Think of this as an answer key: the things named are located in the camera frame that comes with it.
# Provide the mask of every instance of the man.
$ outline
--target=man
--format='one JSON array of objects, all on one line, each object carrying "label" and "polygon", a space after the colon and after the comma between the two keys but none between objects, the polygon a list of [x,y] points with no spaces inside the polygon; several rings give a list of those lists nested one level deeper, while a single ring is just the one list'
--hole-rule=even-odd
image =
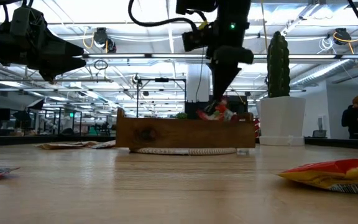
[{"label": "man", "polygon": [[349,128],[349,138],[357,139],[358,134],[358,96],[353,101],[353,105],[350,105],[347,110],[342,114],[342,127]]}]

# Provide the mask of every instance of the rope mat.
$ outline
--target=rope mat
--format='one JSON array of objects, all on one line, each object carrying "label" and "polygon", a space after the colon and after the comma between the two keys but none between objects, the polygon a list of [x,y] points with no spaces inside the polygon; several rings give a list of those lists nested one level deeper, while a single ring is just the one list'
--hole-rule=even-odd
[{"label": "rope mat", "polygon": [[142,148],[134,149],[131,152],[143,154],[160,155],[188,155],[188,156],[208,156],[237,153],[236,148],[205,148],[205,149],[180,149],[180,148]]}]

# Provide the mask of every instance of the yellow chip bag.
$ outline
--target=yellow chip bag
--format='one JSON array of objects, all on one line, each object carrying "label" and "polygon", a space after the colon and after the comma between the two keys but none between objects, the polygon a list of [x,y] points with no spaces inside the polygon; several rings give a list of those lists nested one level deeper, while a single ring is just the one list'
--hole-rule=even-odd
[{"label": "yellow chip bag", "polygon": [[326,190],[358,194],[358,159],[306,164],[279,176]]}]

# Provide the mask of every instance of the wooden tray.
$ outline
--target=wooden tray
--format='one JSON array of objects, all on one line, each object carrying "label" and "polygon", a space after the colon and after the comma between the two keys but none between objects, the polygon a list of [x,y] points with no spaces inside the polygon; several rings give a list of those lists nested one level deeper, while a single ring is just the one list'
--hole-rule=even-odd
[{"label": "wooden tray", "polygon": [[255,147],[252,120],[252,114],[244,122],[126,118],[124,110],[119,108],[116,147],[128,147],[132,151],[145,147]]}]

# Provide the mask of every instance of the table surface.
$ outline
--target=table surface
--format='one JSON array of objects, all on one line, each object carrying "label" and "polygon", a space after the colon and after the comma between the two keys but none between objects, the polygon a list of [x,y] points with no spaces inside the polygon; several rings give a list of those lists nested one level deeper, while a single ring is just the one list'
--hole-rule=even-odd
[{"label": "table surface", "polygon": [[358,223],[358,195],[275,175],[355,157],[318,146],[223,156],[1,146],[0,166],[21,168],[0,180],[0,223]]}]

